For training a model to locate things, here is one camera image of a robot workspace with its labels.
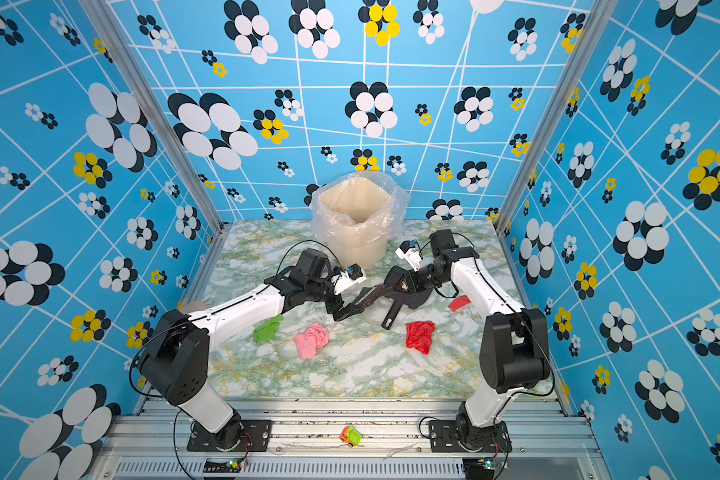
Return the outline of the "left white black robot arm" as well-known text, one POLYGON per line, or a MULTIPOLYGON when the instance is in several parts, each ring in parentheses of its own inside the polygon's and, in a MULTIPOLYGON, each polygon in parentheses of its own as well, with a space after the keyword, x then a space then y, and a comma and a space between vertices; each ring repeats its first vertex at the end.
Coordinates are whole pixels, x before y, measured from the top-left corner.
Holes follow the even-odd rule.
POLYGON ((341 293, 365 280, 362 268, 333 266, 323 252, 307 248, 288 266, 237 298, 193 313, 166 312, 133 365, 157 392, 209 437, 210 447, 229 451, 247 436, 241 416, 208 383, 210 353, 247 329, 304 303, 343 306, 341 293))

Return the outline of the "black pink hand brush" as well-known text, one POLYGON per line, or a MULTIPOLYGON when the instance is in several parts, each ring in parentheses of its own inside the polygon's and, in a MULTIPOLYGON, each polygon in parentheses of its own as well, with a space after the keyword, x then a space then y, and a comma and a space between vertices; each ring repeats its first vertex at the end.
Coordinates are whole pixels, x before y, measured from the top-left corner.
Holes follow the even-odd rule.
POLYGON ((335 322, 341 322, 351 316, 360 314, 370 307, 377 299, 385 297, 393 291, 393 287, 385 285, 364 287, 361 289, 357 298, 333 312, 333 319, 335 322))

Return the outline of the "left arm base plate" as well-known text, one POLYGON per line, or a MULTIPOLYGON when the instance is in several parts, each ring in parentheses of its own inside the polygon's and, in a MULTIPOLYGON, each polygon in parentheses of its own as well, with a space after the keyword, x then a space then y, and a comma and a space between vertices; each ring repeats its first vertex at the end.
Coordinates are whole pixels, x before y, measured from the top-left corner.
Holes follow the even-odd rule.
POLYGON ((186 449, 189 452, 266 452, 272 427, 271 420, 242 420, 213 434, 193 421, 186 449))

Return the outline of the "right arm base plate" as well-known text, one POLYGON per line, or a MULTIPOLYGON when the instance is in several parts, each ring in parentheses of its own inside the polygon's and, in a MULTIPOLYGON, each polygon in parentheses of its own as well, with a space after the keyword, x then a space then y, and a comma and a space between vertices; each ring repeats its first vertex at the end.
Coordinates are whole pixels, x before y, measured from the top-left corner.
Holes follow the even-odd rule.
POLYGON ((425 435, 433 453, 510 453, 513 450, 504 421, 474 427, 466 420, 431 420, 425 435))

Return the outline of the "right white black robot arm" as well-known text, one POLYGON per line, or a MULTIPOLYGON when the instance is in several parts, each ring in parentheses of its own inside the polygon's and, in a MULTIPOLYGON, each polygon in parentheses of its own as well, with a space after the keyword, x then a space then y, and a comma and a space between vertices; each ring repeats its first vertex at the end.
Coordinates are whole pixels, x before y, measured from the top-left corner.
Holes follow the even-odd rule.
POLYGON ((478 363, 482 379, 459 407, 455 420, 461 447, 478 452, 489 444, 511 450, 502 415, 520 395, 529 395, 550 377, 546 318, 514 300, 489 274, 471 245, 459 246, 453 232, 438 230, 429 237, 433 260, 423 263, 419 245, 403 241, 396 250, 411 268, 405 272, 405 293, 432 291, 452 283, 484 320, 478 363))

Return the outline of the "black dustpan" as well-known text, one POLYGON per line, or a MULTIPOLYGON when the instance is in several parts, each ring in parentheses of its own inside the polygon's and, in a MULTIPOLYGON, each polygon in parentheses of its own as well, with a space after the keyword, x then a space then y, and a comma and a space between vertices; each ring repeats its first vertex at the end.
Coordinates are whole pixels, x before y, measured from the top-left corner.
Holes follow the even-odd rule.
POLYGON ((416 300, 412 295, 408 295, 400 290, 400 283, 406 271, 407 270, 402 267, 394 266, 385 277, 383 285, 394 288, 392 293, 385 296, 385 298, 392 300, 392 306, 381 323, 381 326, 385 330, 391 329, 400 309, 403 306, 406 306, 409 309, 417 309, 428 300, 416 300))

